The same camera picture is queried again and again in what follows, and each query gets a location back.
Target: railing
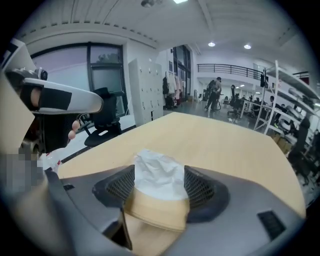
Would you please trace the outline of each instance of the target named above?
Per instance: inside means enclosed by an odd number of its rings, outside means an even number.
[[[198,72],[227,73],[260,80],[263,72],[244,66],[227,64],[198,64]]]

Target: black office chair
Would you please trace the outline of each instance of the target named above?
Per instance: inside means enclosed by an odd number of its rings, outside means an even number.
[[[117,97],[110,94],[107,88],[97,89],[94,93],[103,99],[103,107],[100,112],[90,114],[96,130],[90,134],[89,130],[85,129],[89,137],[84,141],[84,145],[88,147],[98,146],[122,133],[120,118],[116,118]]]
[[[230,106],[233,107],[233,110],[228,111],[228,115],[229,114],[234,114],[235,118],[238,117],[238,110],[240,108],[241,105],[241,100],[239,99],[239,93],[237,93],[235,95],[235,86],[232,85],[231,86],[231,101],[230,101]]]
[[[307,118],[304,118],[299,125],[299,130],[297,131],[297,142],[287,158],[293,169],[300,173],[304,178],[303,185],[307,185],[309,183],[308,175],[310,173],[310,169],[308,166],[306,166],[306,163],[304,162],[304,156],[302,154],[302,151],[305,148],[305,142],[309,128],[310,121]]]

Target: locker cabinet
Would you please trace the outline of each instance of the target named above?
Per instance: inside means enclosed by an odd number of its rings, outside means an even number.
[[[131,102],[136,126],[164,115],[162,67],[148,59],[134,59],[128,65]]]

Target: window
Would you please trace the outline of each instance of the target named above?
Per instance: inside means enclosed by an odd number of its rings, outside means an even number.
[[[182,46],[176,48],[176,58],[180,64],[185,65],[185,52]]]
[[[116,95],[116,114],[124,116],[128,109],[124,80],[123,57],[120,48],[92,46],[90,51],[92,90],[107,88]]]
[[[92,46],[90,63],[122,63],[120,49],[115,47]]]
[[[93,89],[108,88],[109,93],[123,92],[121,70],[119,68],[92,68]]]
[[[58,49],[32,60],[37,68],[48,72],[48,81],[90,91],[87,47]]]
[[[126,114],[128,101],[121,46],[78,43],[51,48],[31,57],[37,68],[48,72],[48,81],[92,92],[108,88],[116,95],[117,116]]]
[[[191,58],[190,51],[184,45],[173,48],[173,69],[174,73],[181,78],[182,100],[187,100],[191,94]]]

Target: tissue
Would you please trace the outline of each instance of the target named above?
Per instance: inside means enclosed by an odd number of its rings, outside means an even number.
[[[172,157],[143,149],[134,157],[134,187],[160,200],[188,198],[184,188],[185,169]]]

